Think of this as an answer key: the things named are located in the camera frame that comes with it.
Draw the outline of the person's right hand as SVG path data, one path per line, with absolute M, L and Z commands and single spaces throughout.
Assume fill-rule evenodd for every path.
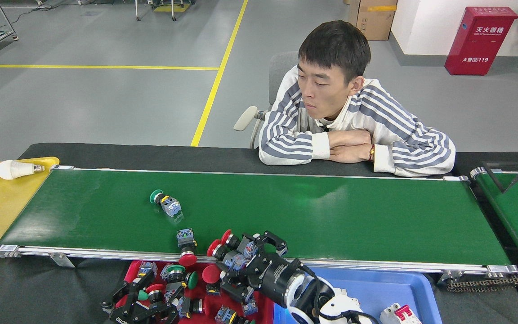
M 336 146 L 370 145 L 371 135 L 365 129 L 334 130 L 328 133 L 329 148 Z

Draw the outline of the person's left hand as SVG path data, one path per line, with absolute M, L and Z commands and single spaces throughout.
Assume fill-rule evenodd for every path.
M 372 144 L 335 146 L 330 149 L 329 160 L 339 163 L 358 163 L 368 161 L 371 156 L 372 148 Z

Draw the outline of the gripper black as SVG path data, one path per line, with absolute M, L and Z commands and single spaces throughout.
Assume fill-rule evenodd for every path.
M 306 287 L 307 275 L 302 261 L 288 262 L 283 258 L 287 252 L 286 241 L 269 230 L 252 238 L 257 247 L 252 263 L 259 264 L 258 269 L 222 270 L 220 287 L 237 302 L 247 303 L 255 291 L 259 291 L 283 308 L 291 306 Z M 270 244 L 275 252 L 266 250 L 265 246 Z
M 178 311 L 173 301 L 183 297 L 183 285 L 179 285 L 166 301 L 162 293 L 164 285 L 151 285 L 155 275 L 156 271 L 152 269 L 128 270 L 123 281 L 101 302 L 102 310 L 109 313 L 109 324 L 169 324 L 171 318 L 177 318 Z M 146 307 L 142 302 L 148 299 L 149 308 L 137 311 L 140 306 Z

